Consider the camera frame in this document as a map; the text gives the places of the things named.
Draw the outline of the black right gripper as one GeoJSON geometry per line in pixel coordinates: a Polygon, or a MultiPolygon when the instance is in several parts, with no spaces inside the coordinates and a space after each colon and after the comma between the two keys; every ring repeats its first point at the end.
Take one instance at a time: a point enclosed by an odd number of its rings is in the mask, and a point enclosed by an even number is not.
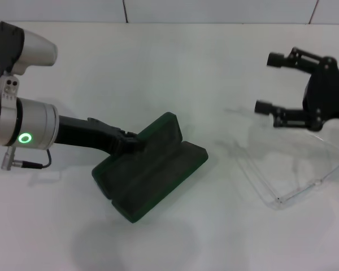
{"type": "Polygon", "coordinates": [[[311,74],[303,97],[303,109],[289,109],[257,100],[254,112],[273,116],[274,128],[298,128],[312,132],[339,119],[339,68],[337,60],[292,48],[288,56],[269,53],[267,66],[292,68],[311,74]]]}

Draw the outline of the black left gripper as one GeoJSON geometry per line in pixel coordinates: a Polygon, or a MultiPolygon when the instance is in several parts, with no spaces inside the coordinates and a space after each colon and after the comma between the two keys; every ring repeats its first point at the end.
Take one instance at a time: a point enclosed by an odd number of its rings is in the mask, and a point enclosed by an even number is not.
{"type": "Polygon", "coordinates": [[[59,117],[58,143],[70,146],[93,148],[110,155],[132,154],[142,151],[144,141],[137,134],[109,126],[99,120],[81,120],[59,117]]]}

